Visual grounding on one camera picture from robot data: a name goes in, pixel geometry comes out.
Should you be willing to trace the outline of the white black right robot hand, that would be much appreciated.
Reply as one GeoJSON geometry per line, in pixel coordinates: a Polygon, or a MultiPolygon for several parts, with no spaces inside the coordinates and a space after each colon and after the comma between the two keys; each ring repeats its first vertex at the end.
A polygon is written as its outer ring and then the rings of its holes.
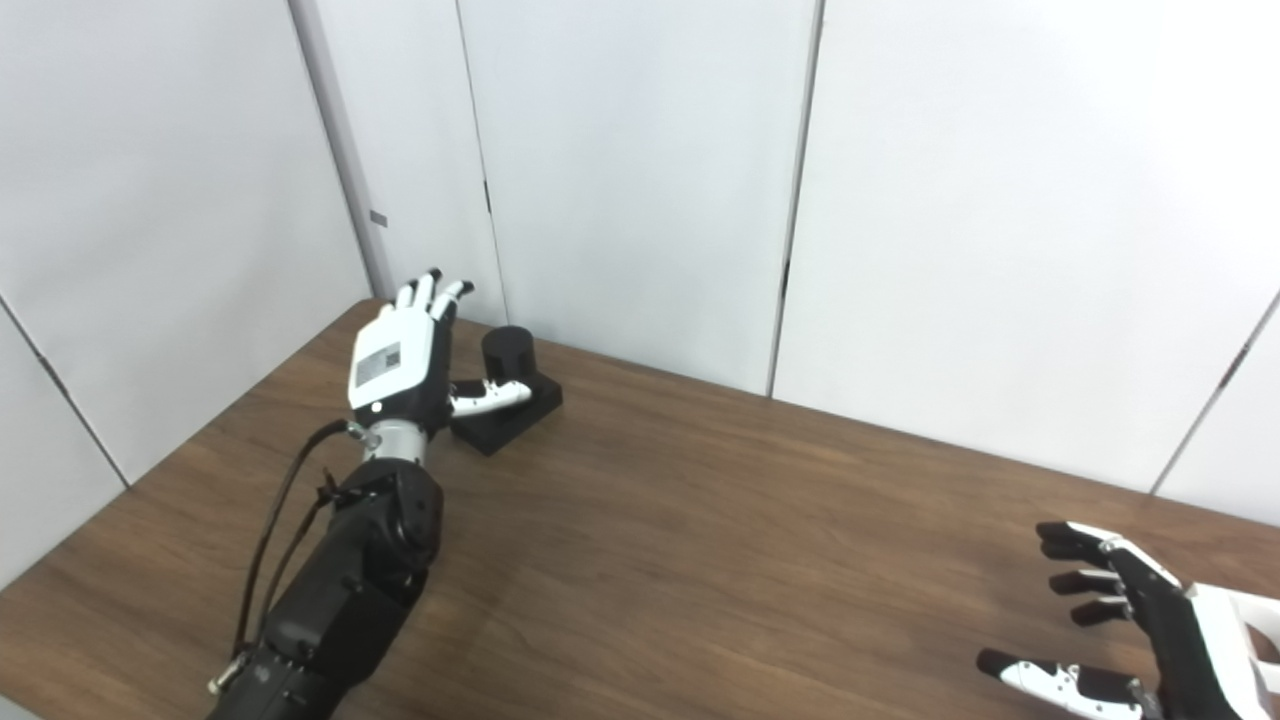
{"type": "Polygon", "coordinates": [[[1056,594],[1094,593],[1070,612],[1078,626],[1135,623],[1149,641],[1158,685],[1083,664],[1018,657],[984,648],[975,666],[987,676],[1083,719],[1270,719],[1249,637],[1212,637],[1210,614],[1192,589],[1132,541],[1078,521],[1042,521],[1036,533],[1047,559],[1085,568],[1050,578],[1056,594]]]}

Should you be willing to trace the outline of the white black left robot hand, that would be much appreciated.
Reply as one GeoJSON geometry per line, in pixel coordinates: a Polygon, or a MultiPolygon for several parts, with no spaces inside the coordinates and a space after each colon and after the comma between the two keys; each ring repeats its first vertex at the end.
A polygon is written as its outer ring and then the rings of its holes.
{"type": "Polygon", "coordinates": [[[521,380],[484,379],[479,391],[460,393],[451,379],[453,327],[470,281],[440,288],[442,272],[428,270],[401,286],[393,301],[356,336],[347,397],[366,428],[404,421],[434,436],[456,418],[497,413],[527,404],[532,388],[521,380]]]}

